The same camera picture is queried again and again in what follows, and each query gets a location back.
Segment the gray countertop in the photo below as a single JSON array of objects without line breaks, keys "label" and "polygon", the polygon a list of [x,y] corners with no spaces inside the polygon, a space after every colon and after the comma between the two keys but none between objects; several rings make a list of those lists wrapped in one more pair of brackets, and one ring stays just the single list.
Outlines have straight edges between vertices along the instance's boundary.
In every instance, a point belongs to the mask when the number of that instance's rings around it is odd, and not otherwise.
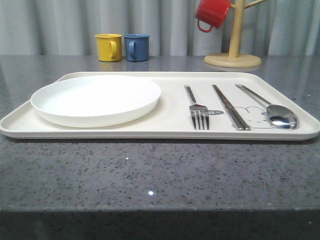
[{"label": "gray countertop", "polygon": [[[0,117],[37,89],[84,71],[248,72],[320,119],[320,57],[264,57],[221,68],[202,56],[99,62],[95,56],[1,56]],[[25,211],[320,208],[320,140],[302,142],[0,136],[0,208]]]}]

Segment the curtain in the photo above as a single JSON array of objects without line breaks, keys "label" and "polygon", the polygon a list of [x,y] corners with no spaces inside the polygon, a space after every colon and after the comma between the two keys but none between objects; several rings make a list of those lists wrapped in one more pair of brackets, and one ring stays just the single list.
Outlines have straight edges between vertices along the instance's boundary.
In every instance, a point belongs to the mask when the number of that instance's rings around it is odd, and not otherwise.
[{"label": "curtain", "polygon": [[[234,10],[230,9],[219,29],[204,33],[195,19],[199,3],[0,0],[0,54],[97,55],[94,35],[102,33],[149,34],[151,56],[228,52]],[[318,55],[319,26],[320,0],[267,0],[245,10],[240,52],[256,56]]]}]

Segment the wooden mug stand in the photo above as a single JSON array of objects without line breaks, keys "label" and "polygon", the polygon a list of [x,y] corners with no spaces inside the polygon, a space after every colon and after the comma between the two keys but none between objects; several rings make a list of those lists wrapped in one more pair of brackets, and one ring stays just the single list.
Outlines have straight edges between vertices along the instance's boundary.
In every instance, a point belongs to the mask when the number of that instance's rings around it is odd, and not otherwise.
[{"label": "wooden mug stand", "polygon": [[246,0],[235,0],[235,4],[231,4],[231,8],[234,9],[234,20],[229,53],[214,53],[207,55],[204,57],[205,63],[230,68],[250,68],[261,65],[262,62],[259,57],[241,54],[239,53],[239,49],[245,9],[264,1],[266,0],[256,0],[246,5]]}]

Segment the fork handle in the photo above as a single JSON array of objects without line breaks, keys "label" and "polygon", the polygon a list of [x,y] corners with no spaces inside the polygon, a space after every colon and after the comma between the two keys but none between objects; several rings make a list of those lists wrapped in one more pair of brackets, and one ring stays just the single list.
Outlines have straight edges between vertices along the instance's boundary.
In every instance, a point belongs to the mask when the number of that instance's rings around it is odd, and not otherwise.
[{"label": "fork handle", "polygon": [[190,100],[192,102],[192,104],[197,104],[197,101],[195,99],[195,96],[194,96],[194,93],[192,92],[191,90],[191,87],[189,85],[184,85],[184,88],[185,90],[187,91],[189,97],[190,97]]}]

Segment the mug handle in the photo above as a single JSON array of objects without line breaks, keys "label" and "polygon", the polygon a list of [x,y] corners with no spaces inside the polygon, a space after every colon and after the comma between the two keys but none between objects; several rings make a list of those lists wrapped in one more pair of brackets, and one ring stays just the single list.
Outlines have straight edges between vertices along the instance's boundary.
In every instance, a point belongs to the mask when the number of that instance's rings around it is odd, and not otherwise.
[{"label": "mug handle", "polygon": [[110,58],[114,58],[117,54],[117,44],[115,41],[110,41],[110,45],[111,45],[111,56]]},{"label": "mug handle", "polygon": [[213,27],[214,27],[214,26],[210,26],[210,28],[209,28],[208,30],[205,30],[205,29],[201,28],[201,27],[200,27],[200,20],[198,19],[198,28],[199,28],[202,32],[204,32],[204,33],[209,33],[209,32],[211,32],[211,30],[212,30]]},{"label": "mug handle", "polygon": [[136,41],[131,41],[129,43],[129,54],[130,54],[130,57],[132,57],[133,59],[136,58],[135,48],[136,48]]}]

